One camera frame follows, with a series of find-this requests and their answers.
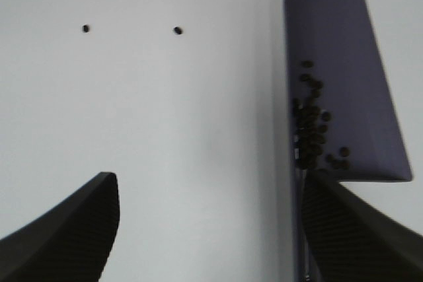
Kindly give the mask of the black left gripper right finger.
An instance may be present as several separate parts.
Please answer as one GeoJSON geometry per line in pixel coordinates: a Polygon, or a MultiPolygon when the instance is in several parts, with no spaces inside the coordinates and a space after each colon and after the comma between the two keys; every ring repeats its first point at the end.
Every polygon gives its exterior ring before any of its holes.
{"type": "Polygon", "coordinates": [[[328,174],[305,177],[302,223],[323,281],[422,280],[422,236],[328,174]]]}

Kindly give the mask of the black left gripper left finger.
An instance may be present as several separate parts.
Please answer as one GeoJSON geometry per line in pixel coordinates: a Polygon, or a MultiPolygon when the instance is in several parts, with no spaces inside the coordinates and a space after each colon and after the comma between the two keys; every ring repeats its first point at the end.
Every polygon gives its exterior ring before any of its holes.
{"type": "Polygon", "coordinates": [[[117,177],[101,172],[1,239],[1,280],[99,281],[118,226],[117,177]]]}

